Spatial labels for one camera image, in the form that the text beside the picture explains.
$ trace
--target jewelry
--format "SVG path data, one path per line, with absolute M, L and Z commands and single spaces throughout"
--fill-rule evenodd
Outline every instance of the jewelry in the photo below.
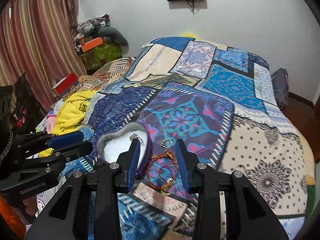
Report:
M 159 159 L 162 159 L 162 158 L 169 158 L 169 159 L 172 160 L 173 165 L 174 165 L 174 171 L 175 171 L 175 173 L 172 174 L 172 171 L 170 170 L 170 168 L 169 168 L 168 166 L 163 166 L 163 167 L 161 167 L 161 169 L 162 169 L 162 168 L 167 168 L 167 169 L 170 170 L 171 178 L 165 180 L 164 178 L 162 178 L 162 177 L 160 176 L 160 173 L 159 173 L 160 170 L 159 170 L 159 171 L 158 171 L 159 177 L 160 177 L 162 180 L 167 181 L 167 183 L 164 184 L 164 185 L 162 185 L 162 186 L 160 186 L 160 187 L 157 187 L 157 186 L 153 185 L 153 184 L 151 183 L 151 181 L 150 181 L 149 170 L 150 170 L 151 166 L 153 165 L 153 163 L 154 163 L 156 160 L 159 160 Z M 147 173 L 147 181 L 148 181 L 149 186 L 150 186 L 151 188 L 155 189 L 155 190 L 160 190 L 160 193 L 161 193 L 161 194 L 166 195 L 166 196 L 169 196 L 171 193 L 168 193 L 167 190 L 168 190 L 169 187 L 172 187 L 172 185 L 173 185 L 173 183 L 174 183 L 174 180 L 175 180 L 175 178 L 176 178 L 176 176 L 177 176 L 177 173 L 178 173 L 177 161 L 176 161 L 175 158 L 173 157 L 172 153 L 171 153 L 170 151 L 166 150 L 165 152 L 160 153 L 159 155 L 157 155 L 157 156 L 155 156 L 155 157 L 151 157 L 151 161 L 150 161 L 150 163 L 149 163 L 149 165 L 148 165 L 148 167 L 147 167 L 147 172 L 146 172 L 146 173 Z
M 166 142 L 170 142 L 170 147 L 167 147 L 167 146 L 165 145 Z M 173 141 L 170 140 L 170 139 L 164 139 L 164 140 L 161 142 L 161 146 L 162 146 L 163 148 L 165 148 L 165 149 L 170 149 L 170 148 L 173 146 Z
M 4 157 L 6 157 L 6 155 L 10 151 L 10 148 L 12 146 L 12 138 L 13 138 L 13 133 L 10 131 L 10 135 L 9 135 L 9 139 L 8 139 L 7 145 L 5 146 L 4 150 L 0 154 L 0 164 L 2 163 Z
M 142 139 L 140 138 L 140 136 L 136 133 L 132 134 L 130 137 L 130 141 L 132 141 L 133 139 L 138 139 L 140 141 L 141 144 L 143 144 Z

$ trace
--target bed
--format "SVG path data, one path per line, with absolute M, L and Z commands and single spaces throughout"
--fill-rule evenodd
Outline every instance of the bed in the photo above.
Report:
M 38 196 L 42 206 L 74 171 L 94 171 L 103 134 L 138 122 L 152 140 L 154 156 L 164 152 L 163 140 L 183 138 L 201 162 L 226 173 L 242 171 L 294 239 L 313 208 L 314 160 L 305 138 L 276 105 L 265 60 L 195 38 L 158 38 L 108 78 L 92 97 L 80 129 L 94 150 L 67 164 L 56 189 Z M 161 167 L 171 165 L 166 159 L 153 165 L 152 183 L 161 182 L 158 173 L 169 178 Z M 186 193 L 179 175 L 169 192 L 162 195 L 143 179 L 129 194 L 118 195 L 123 239 L 191 239 L 198 196 Z M 220 198 L 225 239 L 223 194 Z

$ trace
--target green fabric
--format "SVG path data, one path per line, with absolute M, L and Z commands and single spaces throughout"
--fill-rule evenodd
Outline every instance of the green fabric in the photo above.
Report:
M 315 205 L 315 198 L 316 198 L 316 185 L 307 185 L 307 191 L 308 191 L 308 199 L 307 199 L 305 221 L 307 221 L 312 215 L 313 206 Z
M 96 46 L 84 54 L 81 58 L 87 70 L 101 68 L 105 63 L 121 56 L 121 49 L 115 44 L 103 43 Z

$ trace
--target wooden floor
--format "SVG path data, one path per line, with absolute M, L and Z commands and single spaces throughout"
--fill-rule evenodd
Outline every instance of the wooden floor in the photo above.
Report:
M 320 161 L 320 122 L 317 121 L 312 107 L 289 98 L 289 103 L 282 109 L 282 113 L 306 138 L 315 162 Z

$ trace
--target gray bag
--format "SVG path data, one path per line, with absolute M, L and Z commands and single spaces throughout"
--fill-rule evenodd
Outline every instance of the gray bag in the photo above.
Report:
M 288 72 L 284 68 L 279 68 L 271 75 L 271 79 L 277 105 L 282 109 L 288 104 L 289 98 Z

